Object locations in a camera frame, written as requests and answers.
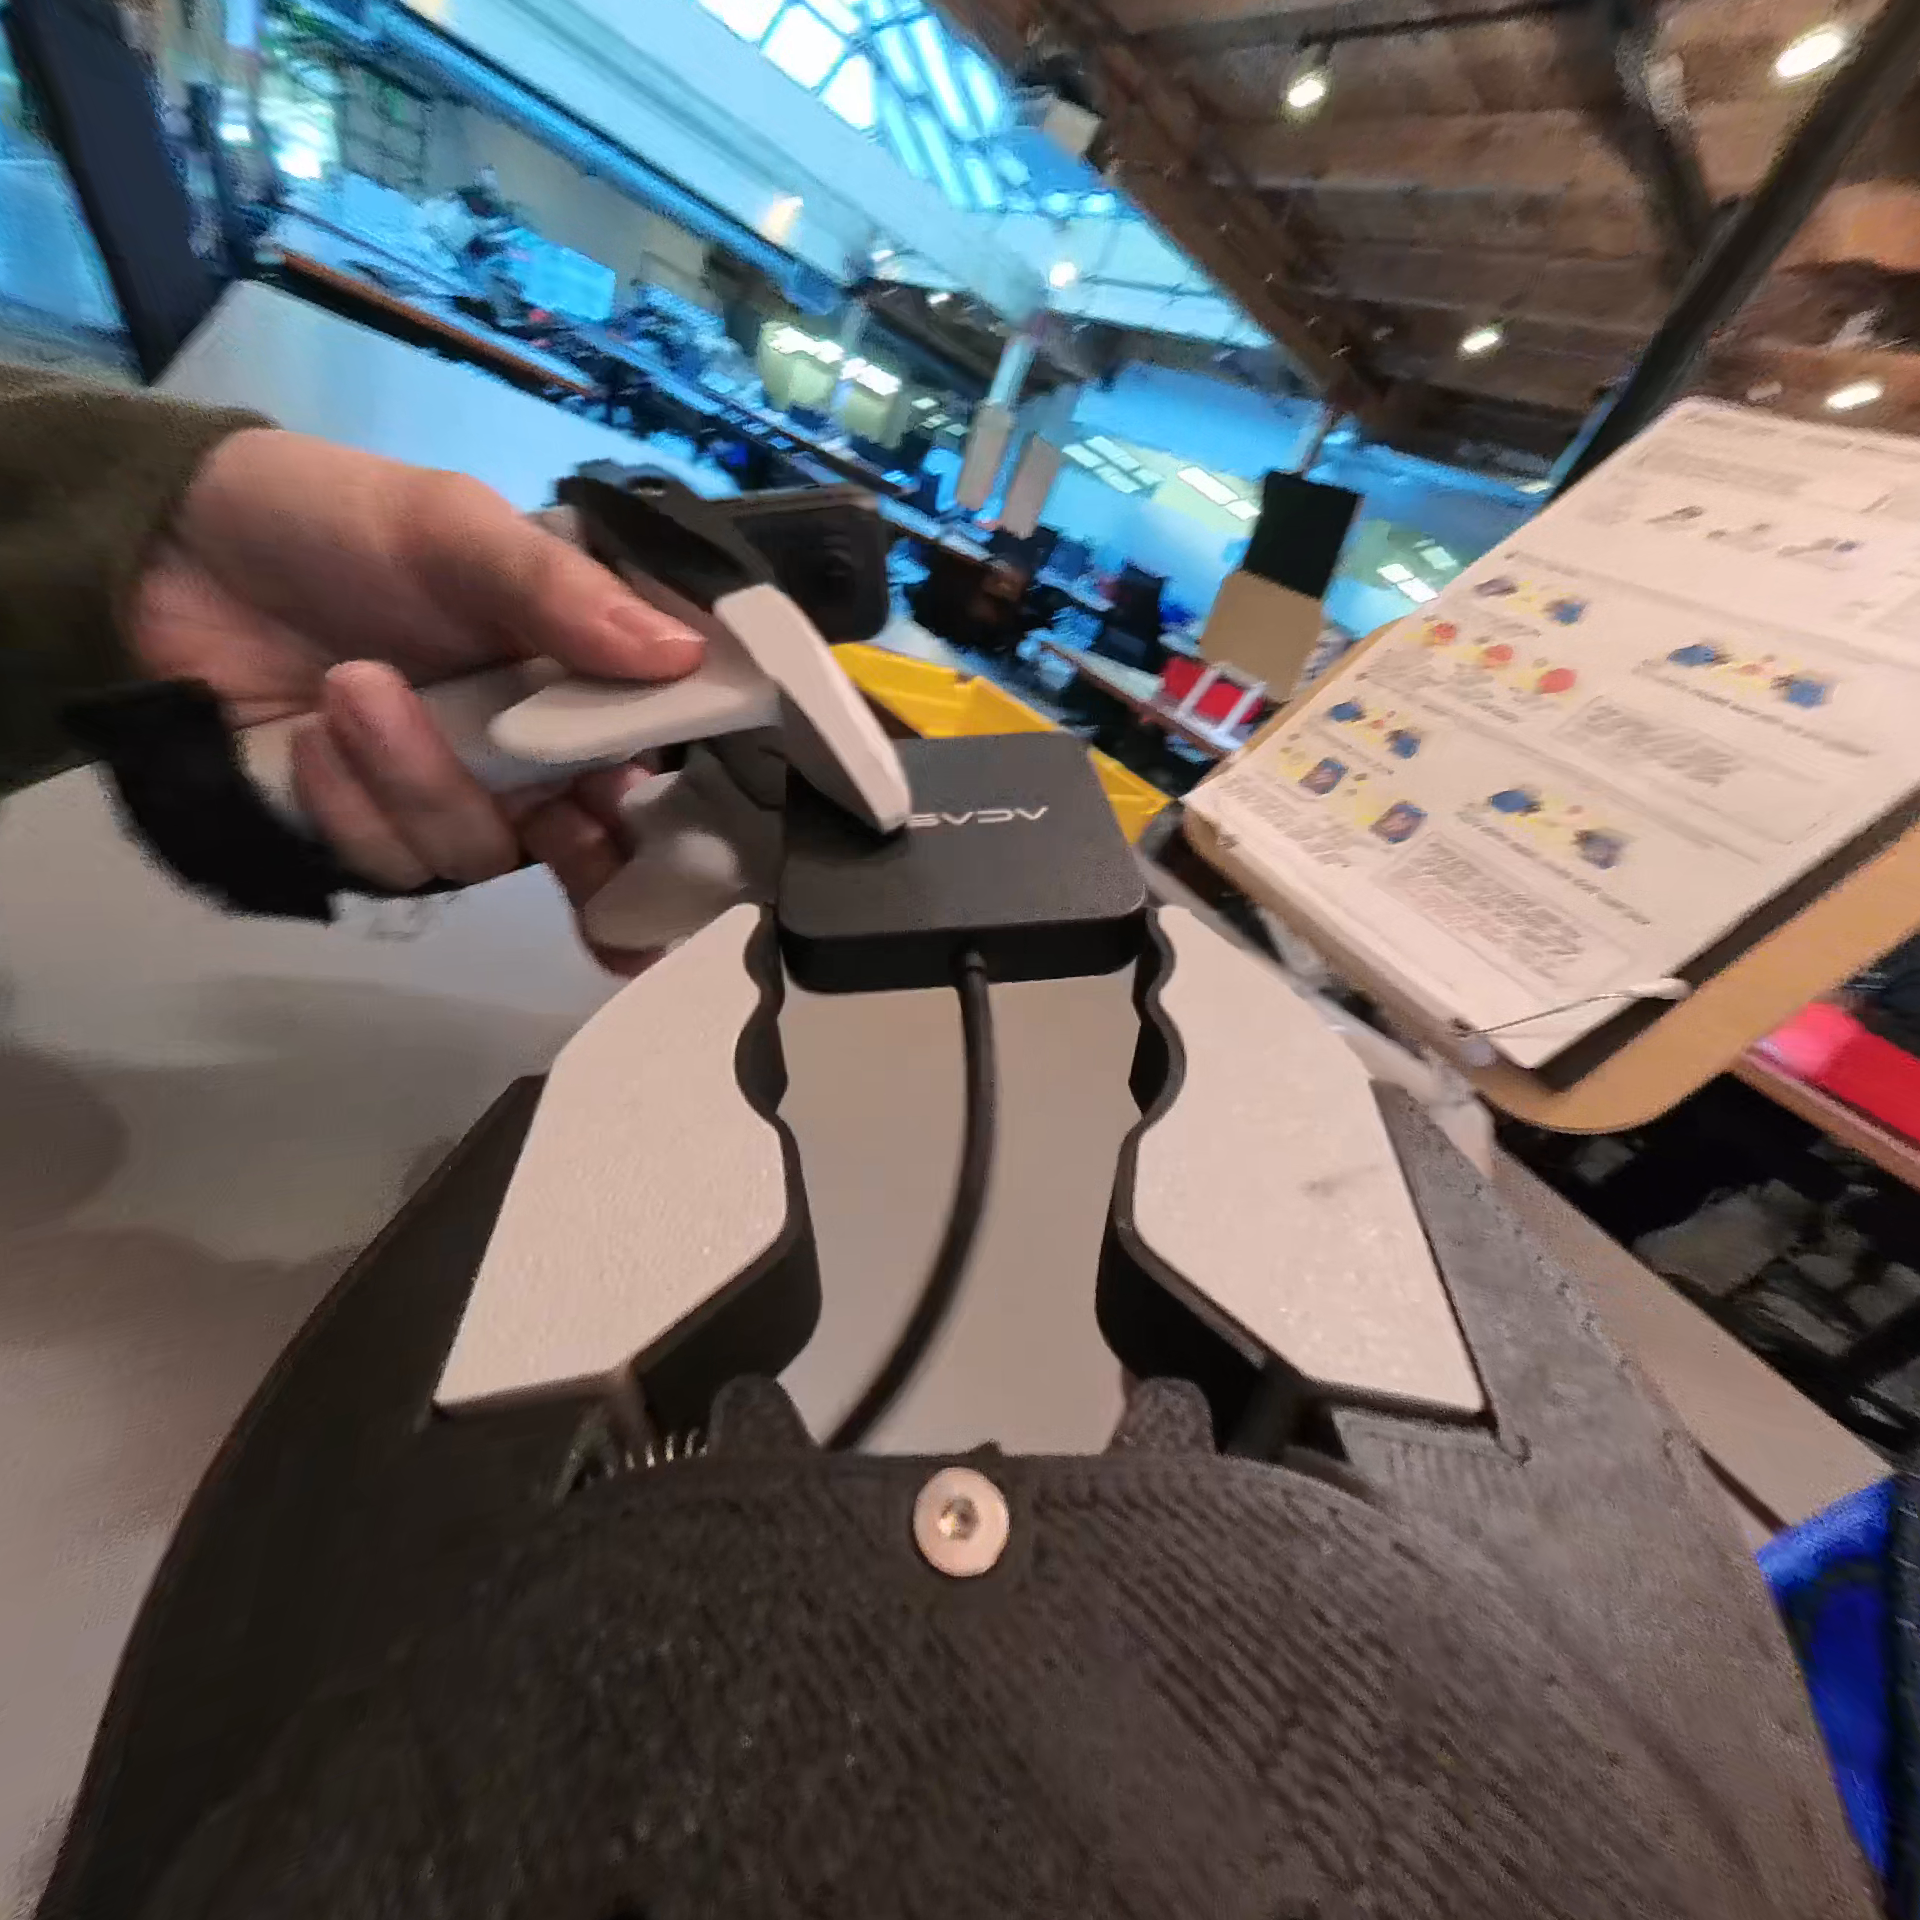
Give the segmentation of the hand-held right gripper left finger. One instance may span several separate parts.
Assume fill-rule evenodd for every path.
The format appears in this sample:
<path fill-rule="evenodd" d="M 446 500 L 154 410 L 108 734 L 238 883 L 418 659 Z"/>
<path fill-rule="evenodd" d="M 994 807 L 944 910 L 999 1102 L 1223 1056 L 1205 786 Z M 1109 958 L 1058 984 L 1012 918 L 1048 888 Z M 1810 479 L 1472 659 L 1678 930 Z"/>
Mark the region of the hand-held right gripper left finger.
<path fill-rule="evenodd" d="M 781 1118 L 783 971 L 735 905 L 616 992 L 560 1051 L 442 1368 L 466 1416 L 611 1396 L 706 1428 L 774 1378 L 823 1307 L 799 1147 Z"/>

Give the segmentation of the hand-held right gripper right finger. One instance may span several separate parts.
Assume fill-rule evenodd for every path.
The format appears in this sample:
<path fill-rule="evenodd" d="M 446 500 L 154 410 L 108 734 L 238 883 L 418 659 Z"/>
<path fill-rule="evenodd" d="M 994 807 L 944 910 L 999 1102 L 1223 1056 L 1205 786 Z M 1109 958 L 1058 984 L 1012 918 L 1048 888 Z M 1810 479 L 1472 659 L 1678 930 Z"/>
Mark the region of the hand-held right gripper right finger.
<path fill-rule="evenodd" d="M 1212 1426 L 1332 1411 L 1472 1426 L 1488 1402 L 1363 1056 L 1190 910 L 1147 915 L 1136 1123 L 1095 1273 L 1133 1382 Z"/>

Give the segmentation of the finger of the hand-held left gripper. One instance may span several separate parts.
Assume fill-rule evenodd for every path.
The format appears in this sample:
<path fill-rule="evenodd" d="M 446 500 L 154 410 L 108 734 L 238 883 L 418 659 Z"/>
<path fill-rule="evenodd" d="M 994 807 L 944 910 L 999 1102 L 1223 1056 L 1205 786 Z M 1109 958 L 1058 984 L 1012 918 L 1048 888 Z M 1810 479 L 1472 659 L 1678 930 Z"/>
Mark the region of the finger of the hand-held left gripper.
<path fill-rule="evenodd" d="M 780 752 L 687 752 L 620 806 L 627 858 L 590 891 L 588 947 L 650 963 L 735 905 L 767 905 L 783 852 Z"/>
<path fill-rule="evenodd" d="M 722 594 L 712 615 L 774 687 L 794 770 L 876 835 L 902 832 L 915 801 L 895 743 L 811 617 L 770 583 Z"/>

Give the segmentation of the yellow plastic bin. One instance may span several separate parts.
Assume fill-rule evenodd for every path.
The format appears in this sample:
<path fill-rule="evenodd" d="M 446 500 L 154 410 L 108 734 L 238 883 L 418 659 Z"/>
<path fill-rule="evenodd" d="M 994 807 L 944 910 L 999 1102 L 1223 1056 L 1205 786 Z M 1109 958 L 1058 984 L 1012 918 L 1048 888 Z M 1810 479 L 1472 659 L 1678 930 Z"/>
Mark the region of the yellow plastic bin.
<path fill-rule="evenodd" d="M 837 643 L 832 656 L 901 736 L 1014 736 L 1063 728 L 989 679 L 901 656 L 871 643 Z M 1111 754 L 1088 750 L 1115 822 L 1130 843 L 1170 807 L 1170 798 Z"/>

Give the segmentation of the black square adapter box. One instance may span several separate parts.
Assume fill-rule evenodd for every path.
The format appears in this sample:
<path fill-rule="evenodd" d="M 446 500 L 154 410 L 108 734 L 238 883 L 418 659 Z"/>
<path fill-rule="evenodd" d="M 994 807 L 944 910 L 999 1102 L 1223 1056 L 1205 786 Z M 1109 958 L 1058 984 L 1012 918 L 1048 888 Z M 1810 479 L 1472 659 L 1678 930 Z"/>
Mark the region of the black square adapter box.
<path fill-rule="evenodd" d="M 1147 895 L 1090 750 L 1064 732 L 895 745 L 910 807 L 877 832 L 790 785 L 781 960 L 818 995 L 1107 977 L 1139 960 Z"/>

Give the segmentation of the blue plastic bin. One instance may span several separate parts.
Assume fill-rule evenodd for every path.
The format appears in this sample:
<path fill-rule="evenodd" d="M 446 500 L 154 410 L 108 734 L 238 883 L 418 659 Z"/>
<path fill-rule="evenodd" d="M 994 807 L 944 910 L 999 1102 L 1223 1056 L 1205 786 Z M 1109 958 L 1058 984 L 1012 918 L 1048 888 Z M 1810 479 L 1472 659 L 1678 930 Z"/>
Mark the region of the blue plastic bin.
<path fill-rule="evenodd" d="M 1844 1495 L 1760 1551 L 1850 1826 L 1885 1915 L 1918 1915 L 1918 1473 Z"/>

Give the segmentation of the person's left forearm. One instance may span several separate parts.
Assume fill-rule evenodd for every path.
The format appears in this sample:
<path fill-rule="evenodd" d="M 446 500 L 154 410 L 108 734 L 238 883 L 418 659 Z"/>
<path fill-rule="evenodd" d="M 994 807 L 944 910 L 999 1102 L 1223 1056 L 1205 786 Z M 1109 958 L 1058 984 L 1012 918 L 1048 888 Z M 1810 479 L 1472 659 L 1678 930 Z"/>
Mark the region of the person's left forearm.
<path fill-rule="evenodd" d="M 74 716 L 140 687 L 143 568 L 247 410 L 3 366 L 3 794 L 79 763 Z"/>

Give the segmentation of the grey desk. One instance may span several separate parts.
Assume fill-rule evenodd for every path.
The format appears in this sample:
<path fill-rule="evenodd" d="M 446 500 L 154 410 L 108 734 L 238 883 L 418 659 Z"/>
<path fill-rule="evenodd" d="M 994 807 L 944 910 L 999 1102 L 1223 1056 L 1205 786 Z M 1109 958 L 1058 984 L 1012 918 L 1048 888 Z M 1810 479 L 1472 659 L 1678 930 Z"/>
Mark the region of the grey desk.
<path fill-rule="evenodd" d="M 469 473 L 532 510 L 602 426 L 274 294 L 228 291 L 165 392 Z M 35 1915 L 140 1602 L 215 1450 L 314 1305 L 515 1079 L 612 995 L 552 883 L 226 920 L 90 774 L 5 807 L 5 1915 Z M 999 1156 L 966 1295 L 888 1452 L 1090 1452 L 1119 1414 L 1093 1281 L 1133 1116 L 1124 977 L 994 990 Z M 783 1104 L 823 1254 L 786 1391 L 824 1435 L 931 1260 L 958 1152 L 947 992 L 794 992 Z M 1502 1201 L 1647 1370 L 1748 1543 L 1880 1460 L 1512 1162 Z"/>

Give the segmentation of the person's left hand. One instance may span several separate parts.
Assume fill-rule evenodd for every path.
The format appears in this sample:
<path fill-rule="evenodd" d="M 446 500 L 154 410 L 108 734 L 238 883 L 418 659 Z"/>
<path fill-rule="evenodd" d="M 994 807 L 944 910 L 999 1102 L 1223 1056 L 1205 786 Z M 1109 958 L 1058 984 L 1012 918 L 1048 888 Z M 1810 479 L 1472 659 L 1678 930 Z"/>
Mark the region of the person's left hand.
<path fill-rule="evenodd" d="M 675 682 L 700 633 L 469 476 L 280 431 L 226 436 L 130 599 L 134 662 L 200 682 L 243 729 L 292 724 L 300 810 L 392 891 L 547 868 L 576 915 L 629 860 L 632 769 L 491 796 L 418 689 L 535 659 Z"/>

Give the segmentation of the background office workstations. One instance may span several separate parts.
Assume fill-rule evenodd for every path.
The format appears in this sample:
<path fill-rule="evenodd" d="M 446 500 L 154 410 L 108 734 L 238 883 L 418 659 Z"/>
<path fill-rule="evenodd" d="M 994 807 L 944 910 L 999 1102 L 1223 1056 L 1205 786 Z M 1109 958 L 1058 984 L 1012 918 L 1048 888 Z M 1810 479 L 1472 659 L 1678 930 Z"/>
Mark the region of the background office workstations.
<path fill-rule="evenodd" d="M 750 311 L 742 347 L 718 313 L 526 232 L 479 180 L 432 202 L 366 177 L 310 183 L 262 218 L 258 246 L 292 289 L 687 448 L 741 491 L 853 489 L 915 542 L 970 516 L 954 395 L 863 353 L 835 362 L 835 339 L 783 316 Z"/>

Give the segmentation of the wooden document stand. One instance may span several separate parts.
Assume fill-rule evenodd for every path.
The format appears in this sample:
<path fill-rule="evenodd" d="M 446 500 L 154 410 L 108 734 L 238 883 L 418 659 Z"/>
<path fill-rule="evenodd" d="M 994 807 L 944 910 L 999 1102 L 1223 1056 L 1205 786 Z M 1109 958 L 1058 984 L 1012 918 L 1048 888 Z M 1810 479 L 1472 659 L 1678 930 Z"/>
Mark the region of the wooden document stand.
<path fill-rule="evenodd" d="M 1915 671 L 1702 615 L 1416 615 L 1183 832 L 1500 1113 L 1612 1135 L 1915 932 L 1912 721 Z"/>

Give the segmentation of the printed instruction sheet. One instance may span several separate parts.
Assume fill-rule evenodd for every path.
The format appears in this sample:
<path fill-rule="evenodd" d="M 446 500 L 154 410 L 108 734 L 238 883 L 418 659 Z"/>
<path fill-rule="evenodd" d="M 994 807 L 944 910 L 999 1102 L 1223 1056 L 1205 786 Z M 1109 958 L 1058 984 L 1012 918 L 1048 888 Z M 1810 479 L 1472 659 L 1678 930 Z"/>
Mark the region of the printed instruction sheet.
<path fill-rule="evenodd" d="M 1192 790 L 1250 878 L 1543 1070 L 1915 791 L 1918 448 L 1679 400 Z"/>

